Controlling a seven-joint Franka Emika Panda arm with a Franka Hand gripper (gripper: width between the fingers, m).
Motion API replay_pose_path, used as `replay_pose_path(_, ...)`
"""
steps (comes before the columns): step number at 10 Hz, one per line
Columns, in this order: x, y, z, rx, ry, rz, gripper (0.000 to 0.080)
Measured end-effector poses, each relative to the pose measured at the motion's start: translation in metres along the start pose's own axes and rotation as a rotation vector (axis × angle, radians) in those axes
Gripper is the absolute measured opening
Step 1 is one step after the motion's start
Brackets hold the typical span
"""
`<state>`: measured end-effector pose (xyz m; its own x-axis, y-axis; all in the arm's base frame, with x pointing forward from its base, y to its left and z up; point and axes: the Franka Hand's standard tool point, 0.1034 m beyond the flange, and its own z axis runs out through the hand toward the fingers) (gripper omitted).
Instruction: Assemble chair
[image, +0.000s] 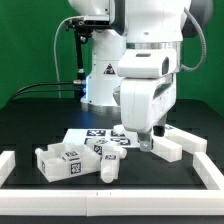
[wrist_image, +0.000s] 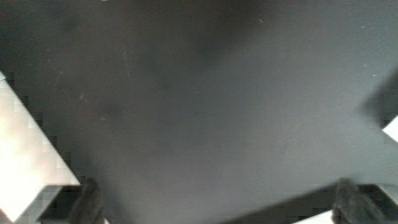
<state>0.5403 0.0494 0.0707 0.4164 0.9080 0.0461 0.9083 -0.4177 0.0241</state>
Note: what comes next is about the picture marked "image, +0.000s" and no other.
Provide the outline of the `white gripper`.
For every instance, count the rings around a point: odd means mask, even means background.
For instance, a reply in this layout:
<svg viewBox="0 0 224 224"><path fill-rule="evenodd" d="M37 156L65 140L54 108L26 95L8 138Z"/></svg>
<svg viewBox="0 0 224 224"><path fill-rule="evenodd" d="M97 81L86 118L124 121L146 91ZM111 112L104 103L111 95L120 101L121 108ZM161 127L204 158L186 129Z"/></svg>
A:
<svg viewBox="0 0 224 224"><path fill-rule="evenodd" d="M166 117L163 117L176 101L176 75L158 79L124 78L115 88L115 99L120 104L121 122L126 131L137 132L140 150L153 149L151 133L163 137Z"/></svg>

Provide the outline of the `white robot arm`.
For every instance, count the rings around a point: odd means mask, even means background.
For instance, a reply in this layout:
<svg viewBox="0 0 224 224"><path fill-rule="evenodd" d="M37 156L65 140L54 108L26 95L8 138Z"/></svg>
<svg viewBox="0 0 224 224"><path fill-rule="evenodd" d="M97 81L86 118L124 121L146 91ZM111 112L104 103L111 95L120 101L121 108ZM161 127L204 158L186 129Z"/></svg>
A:
<svg viewBox="0 0 224 224"><path fill-rule="evenodd" d="M71 20L76 45L93 40L92 70L85 77L83 105L121 111L125 130L136 133L140 149L153 149L152 135L165 132L176 101L176 74L193 72L181 62L185 38L198 36L206 53L203 28L213 0L68 0L79 15Z"/></svg>

